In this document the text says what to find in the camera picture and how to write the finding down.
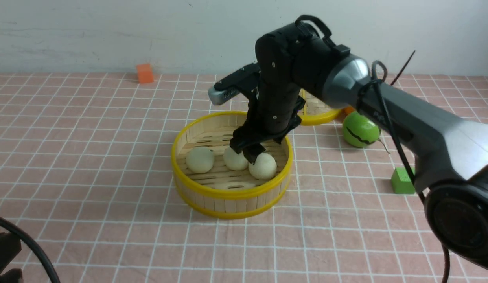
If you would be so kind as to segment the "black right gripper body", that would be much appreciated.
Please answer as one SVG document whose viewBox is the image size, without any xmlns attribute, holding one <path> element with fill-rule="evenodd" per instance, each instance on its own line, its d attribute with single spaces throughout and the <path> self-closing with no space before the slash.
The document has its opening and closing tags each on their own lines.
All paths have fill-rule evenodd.
<svg viewBox="0 0 488 283">
<path fill-rule="evenodd" d="M 299 126 L 298 112 L 305 101 L 299 96 L 300 87 L 291 81 L 290 68 L 278 63 L 257 63 L 260 67 L 258 93 L 249 100 L 246 121 L 233 135 L 245 138 L 247 145 L 282 140 Z"/>
</svg>

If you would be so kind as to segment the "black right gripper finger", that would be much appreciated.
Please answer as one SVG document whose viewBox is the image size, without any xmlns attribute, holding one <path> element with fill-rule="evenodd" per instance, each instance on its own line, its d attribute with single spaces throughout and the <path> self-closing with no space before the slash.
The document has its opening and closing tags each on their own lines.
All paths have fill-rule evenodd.
<svg viewBox="0 0 488 283">
<path fill-rule="evenodd" d="M 244 148 L 244 157 L 250 164 L 255 164 L 258 156 L 264 152 L 265 147 L 261 143 L 257 143 Z"/>
<path fill-rule="evenodd" d="M 245 138 L 231 138 L 229 146 L 234 152 L 240 154 L 248 146 L 247 144 Z"/>
</svg>

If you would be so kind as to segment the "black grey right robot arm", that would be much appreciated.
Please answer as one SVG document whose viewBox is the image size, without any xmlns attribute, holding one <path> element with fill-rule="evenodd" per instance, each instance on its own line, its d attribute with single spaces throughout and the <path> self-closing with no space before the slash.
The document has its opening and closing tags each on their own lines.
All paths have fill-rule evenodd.
<svg viewBox="0 0 488 283">
<path fill-rule="evenodd" d="M 301 123 L 306 90 L 331 108 L 352 106 L 390 134 L 443 246 L 488 270 L 488 124 L 465 120 L 379 79 L 377 66 L 331 40 L 319 18 L 301 15 L 255 43 L 256 63 L 215 83 L 211 102 L 242 93 L 246 121 L 230 147 L 250 162 L 262 142 L 281 143 Z"/>
</svg>

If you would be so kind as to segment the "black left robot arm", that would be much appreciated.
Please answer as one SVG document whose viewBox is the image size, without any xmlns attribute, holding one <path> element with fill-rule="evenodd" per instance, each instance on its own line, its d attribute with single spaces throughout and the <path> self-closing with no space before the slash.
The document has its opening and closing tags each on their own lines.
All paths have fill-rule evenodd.
<svg viewBox="0 0 488 283">
<path fill-rule="evenodd" d="M 4 272 L 10 262 L 21 252 L 22 245 L 19 237 L 8 232 L 0 231 L 0 283 L 22 283 L 24 282 L 22 270 L 19 268 L 10 269 Z"/>
</svg>

